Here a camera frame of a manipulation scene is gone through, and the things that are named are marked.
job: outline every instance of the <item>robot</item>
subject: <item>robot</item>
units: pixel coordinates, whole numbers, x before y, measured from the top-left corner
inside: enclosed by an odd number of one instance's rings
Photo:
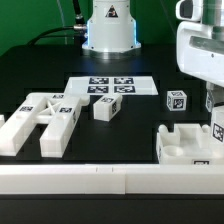
[[[161,164],[224,164],[224,1],[181,0],[176,16],[185,20],[177,30],[177,63],[183,73],[207,81],[211,126],[175,124],[169,133],[161,125],[157,154]]]

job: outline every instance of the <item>white cube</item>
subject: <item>white cube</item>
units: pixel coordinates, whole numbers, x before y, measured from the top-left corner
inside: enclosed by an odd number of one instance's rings
[[[110,121],[121,109],[121,94],[107,94],[93,104],[94,119]]]
[[[167,107],[170,111],[186,110],[187,95],[182,90],[167,91]]]

